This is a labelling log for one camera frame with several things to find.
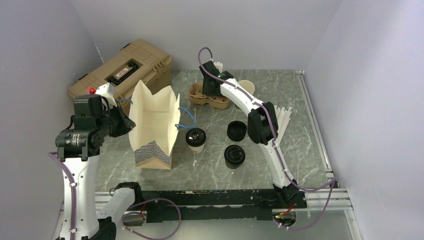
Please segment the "blue checkered paper bag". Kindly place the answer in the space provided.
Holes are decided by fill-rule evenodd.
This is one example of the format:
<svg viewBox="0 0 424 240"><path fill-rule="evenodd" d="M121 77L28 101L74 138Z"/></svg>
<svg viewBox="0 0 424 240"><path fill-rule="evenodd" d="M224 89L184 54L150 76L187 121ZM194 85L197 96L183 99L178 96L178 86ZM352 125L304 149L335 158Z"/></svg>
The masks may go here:
<svg viewBox="0 0 424 240"><path fill-rule="evenodd" d="M153 94L141 80L134 88L129 119L135 127L128 133L135 166L170 170L172 151L180 123L180 95L166 86Z"/></svg>

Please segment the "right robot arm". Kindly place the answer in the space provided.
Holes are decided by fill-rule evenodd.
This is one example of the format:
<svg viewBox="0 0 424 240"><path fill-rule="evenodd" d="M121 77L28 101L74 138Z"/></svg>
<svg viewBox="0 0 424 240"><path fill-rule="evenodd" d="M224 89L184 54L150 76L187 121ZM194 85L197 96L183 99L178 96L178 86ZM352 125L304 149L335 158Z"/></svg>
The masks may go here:
<svg viewBox="0 0 424 240"><path fill-rule="evenodd" d="M282 208L305 208L305 193L297 187L293 175L286 168L278 143L278 120L275 106L263 102L246 91L228 72L219 72L210 60L200 64L203 86L207 94L223 96L238 106L247 117L247 134L263 152L271 171L276 203Z"/></svg>

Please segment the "white paper coffee cup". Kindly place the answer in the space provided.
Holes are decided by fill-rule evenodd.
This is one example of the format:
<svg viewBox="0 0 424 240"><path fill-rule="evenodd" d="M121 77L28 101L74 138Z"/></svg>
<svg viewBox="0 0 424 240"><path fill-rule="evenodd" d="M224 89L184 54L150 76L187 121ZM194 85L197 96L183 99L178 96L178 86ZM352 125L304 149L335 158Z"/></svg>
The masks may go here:
<svg viewBox="0 0 424 240"><path fill-rule="evenodd" d="M198 153L201 153L203 151L205 144L202 144L202 145L199 145L199 146L189 145L189 147L195 154L198 154Z"/></svg>

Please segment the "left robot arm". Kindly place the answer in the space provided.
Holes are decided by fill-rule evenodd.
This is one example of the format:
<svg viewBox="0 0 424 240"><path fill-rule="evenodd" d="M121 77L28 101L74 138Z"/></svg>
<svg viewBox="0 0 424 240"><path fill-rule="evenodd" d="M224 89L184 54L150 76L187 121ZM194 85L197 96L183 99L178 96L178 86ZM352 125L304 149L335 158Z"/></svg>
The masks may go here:
<svg viewBox="0 0 424 240"><path fill-rule="evenodd" d="M106 137L129 133L135 123L108 93L86 94L73 100L70 124L55 139L57 151L49 153L63 172L64 201L60 240L114 240L129 208L144 203L137 182L121 182L100 211L96 209L96 171Z"/></svg>

